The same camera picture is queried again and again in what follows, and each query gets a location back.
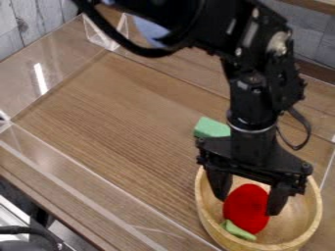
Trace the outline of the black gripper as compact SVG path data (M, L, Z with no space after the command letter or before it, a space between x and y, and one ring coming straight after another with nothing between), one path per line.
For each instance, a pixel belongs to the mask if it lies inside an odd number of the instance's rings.
M196 161L204 168L213 195L220 201L227 199L233 176L264 183L271 187L267 215L278 216L288 198L304 194L312 166L282 147L273 126L263 130L227 126L229 136L193 136Z

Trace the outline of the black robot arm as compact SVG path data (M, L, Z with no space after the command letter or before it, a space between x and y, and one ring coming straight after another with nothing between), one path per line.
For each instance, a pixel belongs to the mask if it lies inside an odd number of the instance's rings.
M259 0L101 0L160 27L156 47L141 47L116 30L88 0L72 0L104 34L133 54L160 58L196 47L221 60L229 81L228 136L195 135L197 163L213 195L225 200L233 177L269 185L265 214L280 214L288 198L303 194L312 165L283 149L278 121L304 98L306 81L295 59L295 42L287 19Z

